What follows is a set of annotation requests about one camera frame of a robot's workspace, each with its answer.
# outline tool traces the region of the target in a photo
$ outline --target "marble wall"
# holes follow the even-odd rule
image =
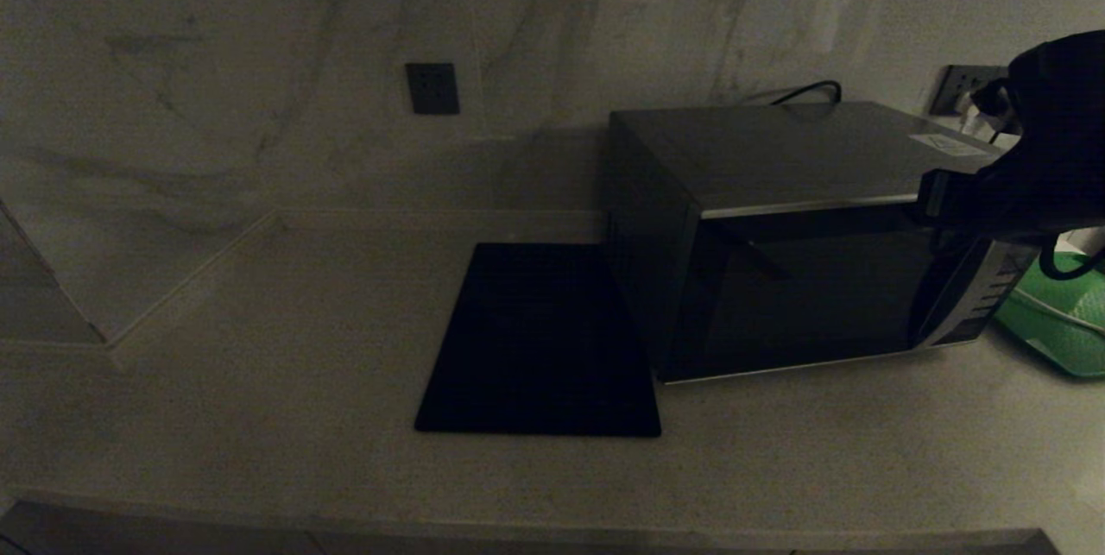
[[[590,208],[611,109],[834,77],[920,113],[1103,3],[0,0],[0,197],[113,335],[266,207]],[[439,61],[462,113],[415,116]]]

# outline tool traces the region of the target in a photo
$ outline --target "countertop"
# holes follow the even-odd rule
[[[1105,385],[999,329],[657,387],[655,440],[415,432],[475,242],[591,237],[432,224],[276,232],[127,376],[57,375],[66,391],[40,398],[8,451],[11,492],[305,528],[749,548],[1039,527],[1066,555],[1102,553]]]

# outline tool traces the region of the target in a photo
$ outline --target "microwave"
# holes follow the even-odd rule
[[[937,254],[922,177],[1001,151],[878,104],[615,112],[608,140],[604,255],[662,383],[969,342],[1038,252]]]

